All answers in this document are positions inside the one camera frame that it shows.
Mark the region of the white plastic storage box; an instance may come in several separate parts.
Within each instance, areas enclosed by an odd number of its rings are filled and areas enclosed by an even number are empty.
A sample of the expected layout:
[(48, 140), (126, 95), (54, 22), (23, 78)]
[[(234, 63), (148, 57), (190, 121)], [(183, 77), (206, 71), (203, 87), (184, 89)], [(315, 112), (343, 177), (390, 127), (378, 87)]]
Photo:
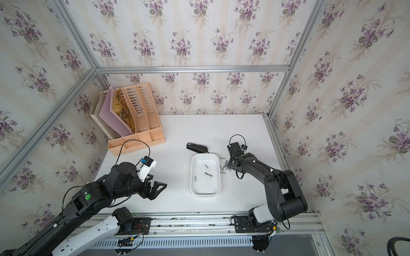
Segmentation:
[(221, 191), (220, 158), (216, 154), (195, 154), (191, 161), (191, 193), (198, 197), (216, 196)]

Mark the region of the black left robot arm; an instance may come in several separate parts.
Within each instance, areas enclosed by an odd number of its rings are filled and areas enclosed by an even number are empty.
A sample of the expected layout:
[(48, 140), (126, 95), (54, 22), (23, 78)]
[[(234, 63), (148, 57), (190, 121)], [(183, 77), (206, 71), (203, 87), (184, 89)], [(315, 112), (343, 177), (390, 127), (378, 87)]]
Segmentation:
[(167, 187), (166, 183), (154, 182), (152, 175), (141, 181), (141, 171), (129, 162), (112, 166), (109, 174), (97, 181), (84, 185), (46, 227), (27, 243), (17, 249), (5, 250), (2, 256), (51, 256), (62, 242), (83, 223), (109, 207), (117, 198), (138, 194), (142, 198), (154, 200)]

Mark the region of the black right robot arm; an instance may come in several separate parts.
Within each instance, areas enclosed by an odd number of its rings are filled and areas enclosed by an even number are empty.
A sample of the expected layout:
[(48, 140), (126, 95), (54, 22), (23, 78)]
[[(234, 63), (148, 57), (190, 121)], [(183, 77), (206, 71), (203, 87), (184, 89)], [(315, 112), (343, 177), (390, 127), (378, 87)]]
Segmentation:
[(228, 168), (249, 174), (264, 185), (266, 203), (250, 210), (251, 220), (258, 224), (281, 223), (308, 210), (308, 203), (292, 171), (270, 167), (252, 153), (246, 153), (239, 143), (229, 144), (227, 149), (230, 155)]

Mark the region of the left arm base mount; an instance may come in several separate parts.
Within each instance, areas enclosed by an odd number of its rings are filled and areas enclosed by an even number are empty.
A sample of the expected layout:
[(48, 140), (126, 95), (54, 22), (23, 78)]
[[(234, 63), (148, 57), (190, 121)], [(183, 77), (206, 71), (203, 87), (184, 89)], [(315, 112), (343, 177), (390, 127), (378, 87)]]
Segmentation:
[(151, 225), (152, 218), (134, 218), (133, 221), (129, 220), (120, 225), (119, 231), (115, 234), (118, 235), (137, 235), (142, 233), (147, 235), (149, 227)]

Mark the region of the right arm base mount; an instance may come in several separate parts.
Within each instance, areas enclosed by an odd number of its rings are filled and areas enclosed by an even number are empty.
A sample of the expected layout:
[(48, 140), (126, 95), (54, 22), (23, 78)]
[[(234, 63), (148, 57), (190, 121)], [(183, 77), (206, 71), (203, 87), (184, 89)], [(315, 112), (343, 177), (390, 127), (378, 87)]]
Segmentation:
[(234, 226), (236, 233), (269, 233), (276, 230), (277, 223), (275, 221), (267, 221), (259, 223), (255, 218), (245, 215), (233, 215), (230, 218), (231, 226)]

